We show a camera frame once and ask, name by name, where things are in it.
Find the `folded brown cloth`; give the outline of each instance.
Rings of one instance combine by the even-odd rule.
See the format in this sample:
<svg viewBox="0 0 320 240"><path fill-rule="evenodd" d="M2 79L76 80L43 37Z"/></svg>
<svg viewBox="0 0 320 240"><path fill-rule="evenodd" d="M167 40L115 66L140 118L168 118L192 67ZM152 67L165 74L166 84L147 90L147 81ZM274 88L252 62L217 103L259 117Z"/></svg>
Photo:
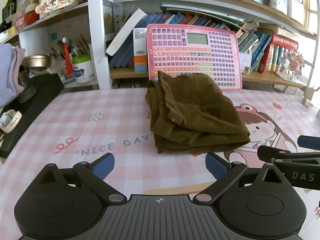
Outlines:
<svg viewBox="0 0 320 240"><path fill-rule="evenodd" d="M145 96L158 153L221 152L250 142L232 101L209 76L158 76L158 82L148 82Z"/></svg>

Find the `green lid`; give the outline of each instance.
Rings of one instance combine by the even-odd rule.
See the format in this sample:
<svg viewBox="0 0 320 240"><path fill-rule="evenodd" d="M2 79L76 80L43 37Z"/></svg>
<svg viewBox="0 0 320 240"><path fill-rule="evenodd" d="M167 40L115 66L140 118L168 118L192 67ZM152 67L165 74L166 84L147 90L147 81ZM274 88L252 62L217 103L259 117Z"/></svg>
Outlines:
<svg viewBox="0 0 320 240"><path fill-rule="evenodd" d="M91 56L89 54L81 55L79 57L74 57L71 62L72 64L80 64L91 60Z"/></svg>

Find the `gray ribbed plate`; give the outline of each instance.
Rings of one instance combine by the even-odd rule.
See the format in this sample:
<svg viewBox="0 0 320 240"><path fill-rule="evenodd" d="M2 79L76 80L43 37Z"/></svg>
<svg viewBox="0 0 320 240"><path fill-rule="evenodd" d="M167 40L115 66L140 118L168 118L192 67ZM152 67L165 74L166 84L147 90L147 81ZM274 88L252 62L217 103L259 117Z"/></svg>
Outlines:
<svg viewBox="0 0 320 240"><path fill-rule="evenodd" d="M93 228L68 240L179 239L252 240L231 231L212 208L193 204L186 195L132 195L128 203L107 208ZM301 238L292 235L281 240Z"/></svg>

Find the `pink checkered tablecloth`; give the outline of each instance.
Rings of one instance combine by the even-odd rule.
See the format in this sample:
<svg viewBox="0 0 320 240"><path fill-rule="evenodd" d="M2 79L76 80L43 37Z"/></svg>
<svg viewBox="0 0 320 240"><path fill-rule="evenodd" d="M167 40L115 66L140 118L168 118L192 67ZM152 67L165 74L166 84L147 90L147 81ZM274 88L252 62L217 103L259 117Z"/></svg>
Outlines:
<svg viewBox="0 0 320 240"><path fill-rule="evenodd" d="M146 89L118 89L63 94L38 116L0 170L0 239L21 236L13 208L47 163L69 168L112 152L115 167L105 181L127 197L143 193L193 196L215 181L205 167L205 154L156 153L145 93ZM303 106L297 96L251 90L224 94L240 110L252 134L247 146L219 153L229 161L259 166L255 154L259 145L299 152L305 151L296 144L299 135L320 136L316 109ZM300 236L318 240L320 192L301 188L297 192L308 211Z"/></svg>

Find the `pink electronic learning board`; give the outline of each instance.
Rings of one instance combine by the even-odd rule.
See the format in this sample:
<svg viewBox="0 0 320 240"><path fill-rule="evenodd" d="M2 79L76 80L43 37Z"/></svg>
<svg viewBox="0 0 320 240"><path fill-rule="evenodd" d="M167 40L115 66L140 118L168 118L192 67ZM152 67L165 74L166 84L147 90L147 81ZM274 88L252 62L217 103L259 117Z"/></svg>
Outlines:
<svg viewBox="0 0 320 240"><path fill-rule="evenodd" d="M180 24L147 26L149 78L158 70L172 77L204 73L222 90L242 88L236 34L211 27Z"/></svg>

